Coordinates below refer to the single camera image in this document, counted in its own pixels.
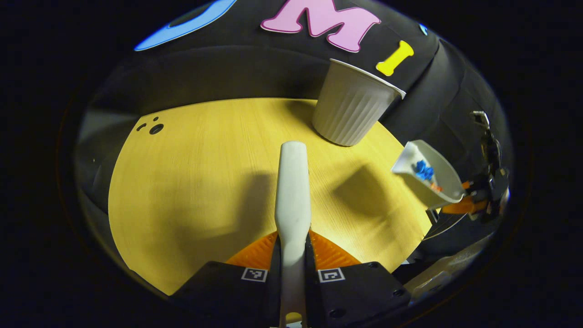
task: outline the pink letter m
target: pink letter m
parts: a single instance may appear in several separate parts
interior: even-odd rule
[[[301,14],[307,11],[308,30],[313,37],[320,36],[334,27],[343,26],[328,35],[328,42],[351,53],[360,50],[360,40],[374,24],[381,20],[362,8],[336,11],[333,0],[287,0],[274,18],[261,22],[268,31],[297,33],[303,29],[299,24]]]

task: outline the white handle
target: white handle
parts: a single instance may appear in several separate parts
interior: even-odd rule
[[[302,142],[288,141],[279,156],[275,197],[275,225],[282,245],[280,327],[286,326],[290,312],[301,314],[306,327],[304,255],[311,219],[307,148]]]

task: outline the yellow wooden table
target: yellow wooden table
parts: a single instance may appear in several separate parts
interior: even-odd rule
[[[390,172],[403,146],[380,123],[355,146],[334,145],[311,126],[315,104],[234,99],[140,118],[109,193],[111,231],[128,267],[170,295],[207,261],[226,261],[275,231],[280,146],[298,140],[308,149],[311,229],[362,262],[396,269],[431,227]],[[156,124],[164,126],[150,134]]]

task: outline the ribbed cup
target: ribbed cup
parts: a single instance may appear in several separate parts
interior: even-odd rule
[[[312,123],[324,138],[353,146],[405,92],[358,67],[335,59],[330,62]]]

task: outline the round table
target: round table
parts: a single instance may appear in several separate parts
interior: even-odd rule
[[[109,193],[111,231],[128,267],[171,295],[207,261],[226,261],[275,231],[280,146],[298,140],[308,150],[311,229],[362,262],[396,269],[431,227],[390,172],[403,146],[380,123],[355,146],[328,142],[311,125],[315,104],[232,99],[141,117]]]

